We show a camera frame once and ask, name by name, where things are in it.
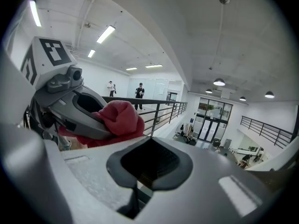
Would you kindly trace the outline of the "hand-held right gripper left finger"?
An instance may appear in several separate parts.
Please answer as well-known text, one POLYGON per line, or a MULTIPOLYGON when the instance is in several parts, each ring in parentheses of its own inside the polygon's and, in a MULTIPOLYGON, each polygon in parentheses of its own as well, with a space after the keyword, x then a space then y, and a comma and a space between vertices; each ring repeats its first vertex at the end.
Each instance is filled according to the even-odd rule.
POLYGON ((57 145, 45 140, 44 145, 56 184, 66 201, 66 210, 56 203, 61 214, 56 224, 151 224, 152 217, 140 212, 134 219, 117 210, 129 204, 132 189, 120 187, 106 168, 109 156, 144 140, 139 137, 110 146, 59 151, 57 145))

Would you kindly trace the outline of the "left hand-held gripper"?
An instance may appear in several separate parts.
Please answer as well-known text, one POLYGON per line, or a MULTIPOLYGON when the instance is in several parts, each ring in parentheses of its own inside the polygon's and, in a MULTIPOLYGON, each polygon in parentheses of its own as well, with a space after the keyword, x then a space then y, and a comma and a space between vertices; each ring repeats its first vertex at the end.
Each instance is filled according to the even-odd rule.
POLYGON ((96 116, 107 102, 82 85, 82 69, 60 40, 35 36, 20 71, 35 89, 30 116, 45 132, 57 136, 58 119, 72 134, 96 140, 112 138, 104 121, 96 116))

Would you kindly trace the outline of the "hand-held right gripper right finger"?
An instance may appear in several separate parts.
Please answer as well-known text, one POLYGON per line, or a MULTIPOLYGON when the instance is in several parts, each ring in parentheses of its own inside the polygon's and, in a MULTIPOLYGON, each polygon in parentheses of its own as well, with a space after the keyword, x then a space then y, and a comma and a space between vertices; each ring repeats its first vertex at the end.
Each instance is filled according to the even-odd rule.
POLYGON ((154 192, 139 224, 254 224, 266 212, 272 195, 251 173, 213 151, 163 141, 188 154, 193 169, 177 189, 154 192))

